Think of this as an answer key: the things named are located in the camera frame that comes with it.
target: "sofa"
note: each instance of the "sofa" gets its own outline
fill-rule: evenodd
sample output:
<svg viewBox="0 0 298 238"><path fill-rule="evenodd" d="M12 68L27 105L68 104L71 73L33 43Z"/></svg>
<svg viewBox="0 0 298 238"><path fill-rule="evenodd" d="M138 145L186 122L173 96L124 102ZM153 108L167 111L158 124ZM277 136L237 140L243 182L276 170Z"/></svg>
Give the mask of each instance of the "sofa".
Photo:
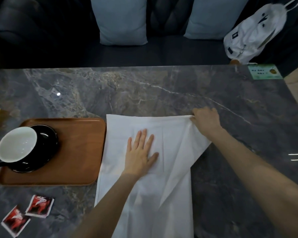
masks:
<svg viewBox="0 0 298 238"><path fill-rule="evenodd" d="M266 3L249 0L236 24ZM0 0L0 68L229 64L223 40L183 37L194 0L147 0L143 46L104 46L90 0ZM298 7L252 61L274 63L283 76L298 67Z"/></svg>

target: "pillow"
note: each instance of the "pillow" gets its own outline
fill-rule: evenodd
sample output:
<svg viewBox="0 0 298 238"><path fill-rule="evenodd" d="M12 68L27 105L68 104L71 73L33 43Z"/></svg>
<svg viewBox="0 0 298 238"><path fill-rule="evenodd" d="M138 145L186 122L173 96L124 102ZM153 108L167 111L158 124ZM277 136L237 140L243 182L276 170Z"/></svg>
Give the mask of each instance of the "pillow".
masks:
<svg viewBox="0 0 298 238"><path fill-rule="evenodd" d="M185 37L222 39L232 30L248 0L194 0Z"/></svg>
<svg viewBox="0 0 298 238"><path fill-rule="evenodd" d="M91 0L104 45L147 43L147 0Z"/></svg>

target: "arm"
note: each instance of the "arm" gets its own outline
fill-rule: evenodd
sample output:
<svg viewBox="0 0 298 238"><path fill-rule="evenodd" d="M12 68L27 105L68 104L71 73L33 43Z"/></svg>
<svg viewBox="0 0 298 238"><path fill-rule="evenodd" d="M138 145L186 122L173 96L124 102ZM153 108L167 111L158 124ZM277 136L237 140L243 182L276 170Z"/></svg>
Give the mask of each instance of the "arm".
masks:
<svg viewBox="0 0 298 238"><path fill-rule="evenodd" d="M193 109L199 131L220 150L271 222L298 237L298 185L234 139L220 125L216 109Z"/></svg>
<svg viewBox="0 0 298 238"><path fill-rule="evenodd" d="M131 138L128 139L124 171L107 194L86 216L72 238L110 238L112 236L133 186L140 177L147 174L158 158L159 154L155 153L148 159L153 135L145 144L146 136L147 130L145 129L143 132L138 132L133 145L131 145Z"/></svg>

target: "marble table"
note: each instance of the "marble table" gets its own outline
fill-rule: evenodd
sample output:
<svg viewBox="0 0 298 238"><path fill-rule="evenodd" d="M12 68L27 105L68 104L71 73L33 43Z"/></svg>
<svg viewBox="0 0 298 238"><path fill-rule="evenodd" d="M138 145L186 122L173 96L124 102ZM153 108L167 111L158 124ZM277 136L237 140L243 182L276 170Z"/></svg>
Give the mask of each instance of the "marble table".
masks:
<svg viewBox="0 0 298 238"><path fill-rule="evenodd" d="M298 105L283 80L252 80L246 66L0 70L2 136L28 118L187 115L217 108L224 128L298 183ZM196 237L278 237L215 146L191 168ZM91 210L96 183L82 187L2 187L0 222L33 194L55 197L46 219L22 237L67 237ZM0 226L0 237L9 234Z"/></svg>

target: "brown tray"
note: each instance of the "brown tray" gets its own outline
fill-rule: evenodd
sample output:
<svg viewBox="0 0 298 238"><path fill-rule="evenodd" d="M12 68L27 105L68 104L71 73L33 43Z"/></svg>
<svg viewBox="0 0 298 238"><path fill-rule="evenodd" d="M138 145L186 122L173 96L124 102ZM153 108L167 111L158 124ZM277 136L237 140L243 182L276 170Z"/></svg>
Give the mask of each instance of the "brown tray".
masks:
<svg viewBox="0 0 298 238"><path fill-rule="evenodd" d="M55 129L60 143L58 152L45 166L30 173L16 173L2 167L0 184L88 185L98 178L106 132L103 119L28 119L20 127L34 124Z"/></svg>

